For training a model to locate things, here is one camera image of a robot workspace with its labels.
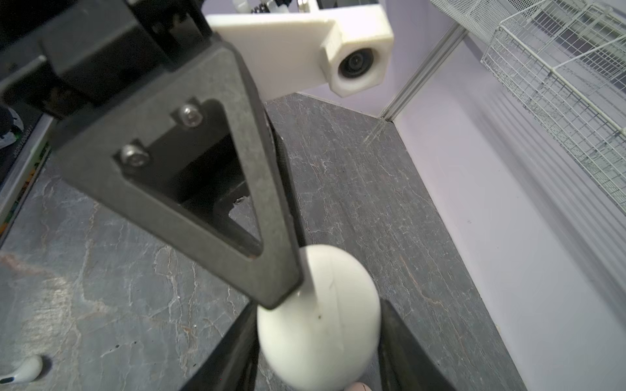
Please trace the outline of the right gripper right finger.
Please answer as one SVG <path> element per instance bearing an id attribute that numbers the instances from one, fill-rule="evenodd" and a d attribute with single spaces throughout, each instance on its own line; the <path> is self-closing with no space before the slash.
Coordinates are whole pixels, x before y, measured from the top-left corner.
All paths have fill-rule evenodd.
<path id="1" fill-rule="evenodd" d="M 381 300 L 378 363 L 383 390 L 453 390 L 394 306 Z"/>

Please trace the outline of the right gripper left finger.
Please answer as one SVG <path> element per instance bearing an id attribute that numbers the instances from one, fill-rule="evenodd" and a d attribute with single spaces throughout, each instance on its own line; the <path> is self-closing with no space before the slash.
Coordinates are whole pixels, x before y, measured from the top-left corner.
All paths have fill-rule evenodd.
<path id="1" fill-rule="evenodd" d="M 257 305 L 249 302 L 181 390 L 255 390 L 258 363 Z"/>

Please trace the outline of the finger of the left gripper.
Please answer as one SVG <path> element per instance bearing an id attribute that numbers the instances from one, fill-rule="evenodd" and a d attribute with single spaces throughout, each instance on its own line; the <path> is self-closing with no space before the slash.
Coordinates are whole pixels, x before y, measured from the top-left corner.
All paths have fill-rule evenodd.
<path id="1" fill-rule="evenodd" d="M 266 115 L 266 122 L 272 134 L 273 145 L 276 155 L 276 164 L 280 174 L 282 187 L 285 191 L 285 197 L 289 207 L 290 216 L 292 218 L 298 246 L 304 247 L 307 245 L 306 232 L 304 230 L 303 222 L 301 220 L 302 216 L 298 205 L 297 193 L 295 192 L 295 186 L 293 184 L 293 176 L 287 147 L 285 145 L 285 141 L 279 135 L 274 125 L 272 124 L 269 115 Z"/>
<path id="2" fill-rule="evenodd" d="M 52 146 L 68 184 L 259 305 L 303 283 L 286 156 L 233 45 L 75 113 Z"/>

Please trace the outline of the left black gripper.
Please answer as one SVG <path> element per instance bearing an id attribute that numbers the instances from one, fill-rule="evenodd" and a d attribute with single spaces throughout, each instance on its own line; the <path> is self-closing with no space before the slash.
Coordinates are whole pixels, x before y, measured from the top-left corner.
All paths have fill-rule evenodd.
<path id="1" fill-rule="evenodd" d="M 1 99 L 27 104 L 74 128 L 56 138 L 68 143 L 81 128 L 121 104 L 160 76 L 170 78 L 231 55 L 218 68 L 225 81 L 245 62 L 214 32 L 198 1 L 4 1 L 1 4 Z M 228 153 L 212 162 L 202 156 L 180 173 L 158 179 L 161 162 L 135 141 L 144 163 L 122 152 L 116 169 L 79 163 L 66 181 L 99 202 L 114 205 L 143 191 L 188 205 L 196 200 L 237 200 L 245 193 L 241 167 Z"/>

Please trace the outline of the white earbud charging case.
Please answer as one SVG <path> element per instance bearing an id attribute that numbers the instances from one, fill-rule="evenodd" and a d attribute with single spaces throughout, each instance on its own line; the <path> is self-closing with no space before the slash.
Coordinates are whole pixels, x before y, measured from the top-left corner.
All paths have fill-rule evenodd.
<path id="1" fill-rule="evenodd" d="M 381 302 L 354 256 L 327 244 L 300 250 L 303 286 L 273 310 L 258 309 L 262 354 L 295 390 L 343 390 L 370 365 L 381 336 Z"/>

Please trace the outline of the pink earbud charging case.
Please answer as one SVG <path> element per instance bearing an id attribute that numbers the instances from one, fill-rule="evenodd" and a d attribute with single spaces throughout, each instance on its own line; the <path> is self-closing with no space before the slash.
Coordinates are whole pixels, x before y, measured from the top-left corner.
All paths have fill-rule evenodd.
<path id="1" fill-rule="evenodd" d="M 345 387 L 344 391 L 372 391 L 372 389 L 367 384 L 357 381 Z"/>

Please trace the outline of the white earbud lower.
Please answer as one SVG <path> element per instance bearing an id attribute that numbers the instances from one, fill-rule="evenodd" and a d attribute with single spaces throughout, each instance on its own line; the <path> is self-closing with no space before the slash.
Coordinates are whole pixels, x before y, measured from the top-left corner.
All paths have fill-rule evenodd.
<path id="1" fill-rule="evenodd" d="M 43 370 L 43 359 L 40 355 L 26 358 L 12 373 L 1 375 L 1 384 L 26 384 L 35 381 Z"/>

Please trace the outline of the white mesh box basket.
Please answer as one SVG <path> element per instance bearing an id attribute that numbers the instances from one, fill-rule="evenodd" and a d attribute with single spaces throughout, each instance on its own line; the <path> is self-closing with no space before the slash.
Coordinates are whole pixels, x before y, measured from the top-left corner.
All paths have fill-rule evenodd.
<path id="1" fill-rule="evenodd" d="M 521 12 L 528 20 L 541 13 L 559 14 L 559 3 L 551 1 L 437 0 L 431 4 L 485 43 L 491 42 L 500 23 L 515 13 Z"/>

